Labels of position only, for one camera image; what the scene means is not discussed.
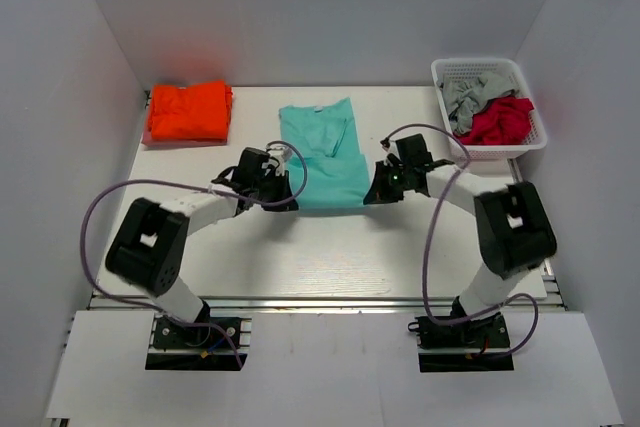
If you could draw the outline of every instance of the white basket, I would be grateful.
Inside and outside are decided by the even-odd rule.
[[[440,112],[444,120],[444,126],[447,132],[451,132],[451,124],[449,116],[444,105],[442,90],[438,84],[447,75],[453,80],[471,80],[478,77],[483,72],[495,72],[497,74],[508,77],[518,86],[518,95],[520,98],[531,98],[529,87],[522,77],[518,65],[509,59],[493,59],[493,58],[475,58],[475,59],[439,59],[431,64],[431,74],[433,75],[433,83],[436,86],[436,96],[440,104]],[[474,160],[495,160],[495,159],[515,159],[516,157],[530,150],[542,149],[547,145],[547,134],[544,131],[542,120],[535,108],[529,112],[529,122],[531,122],[531,132],[524,139],[521,145],[468,145],[467,149]],[[451,146],[451,154],[454,157],[464,157],[462,149],[453,140],[449,139]]]

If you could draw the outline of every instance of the black mounting plate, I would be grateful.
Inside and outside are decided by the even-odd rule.
[[[451,317],[436,317],[440,320],[451,320]],[[492,322],[480,328],[467,330],[464,334],[465,341],[462,342],[460,335],[449,335],[448,329],[455,332],[460,327],[440,327],[432,324],[428,318],[419,317],[420,328],[415,332],[420,338],[420,347],[423,349],[478,349],[482,350],[485,342],[488,341],[490,349],[508,349],[511,346],[507,324],[502,315],[497,316]]]
[[[234,334],[229,337],[231,337],[235,345],[240,345],[240,327],[242,324],[240,317],[211,317],[209,320],[212,324],[219,325],[224,330],[230,327],[235,329]],[[222,334],[212,328],[206,342],[202,345],[191,345],[185,341],[184,336],[181,335],[181,329],[176,324],[166,317],[160,317],[157,319],[156,328],[153,332],[153,347],[158,350],[206,349],[221,338]]]

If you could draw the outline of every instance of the white table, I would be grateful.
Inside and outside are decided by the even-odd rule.
[[[530,313],[505,318],[512,342],[531,325]],[[241,372],[171,372],[144,370],[151,312],[78,312],[47,417],[71,419],[72,427],[621,422],[581,313],[542,314],[512,372],[420,373],[411,320],[255,314]]]
[[[278,109],[329,105],[350,97],[361,151],[370,175],[384,156],[379,141],[412,122],[442,126],[432,87],[242,87],[234,88],[226,146],[153,150],[140,145],[131,179],[157,178],[206,186],[235,165],[245,147],[263,148],[280,138]],[[446,139],[425,136],[434,158],[448,157]],[[409,135],[413,130],[403,134]],[[506,161],[476,163],[472,172],[496,186],[513,181]],[[126,189],[113,238],[137,197],[171,199],[185,191],[153,186]],[[422,251],[435,201],[410,194],[401,203],[349,212],[267,213],[253,208],[189,237],[180,275],[203,297],[243,299],[415,299],[421,295]],[[445,205],[429,270],[429,294],[450,299],[471,281],[481,257],[475,219]],[[101,266],[98,281],[109,292],[139,295]],[[532,272],[515,289],[546,297],[541,274]]]

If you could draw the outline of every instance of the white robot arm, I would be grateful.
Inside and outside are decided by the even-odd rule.
[[[434,161],[421,135],[381,143],[387,156],[376,163],[364,203],[398,202],[406,191],[440,198],[456,174],[457,181],[449,186],[446,200],[475,215],[483,258],[471,284],[454,300],[451,315],[434,319],[428,311],[427,317],[417,319],[418,328],[412,331],[429,347],[474,344],[498,324],[497,330],[504,332],[504,320],[495,307],[557,248],[535,187],[520,182],[496,190],[482,177],[459,172],[451,161]]]

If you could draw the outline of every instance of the orange cloth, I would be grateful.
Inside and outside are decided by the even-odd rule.
[[[231,87],[222,80],[185,88],[156,85],[147,130],[157,141],[226,141],[232,96]]]

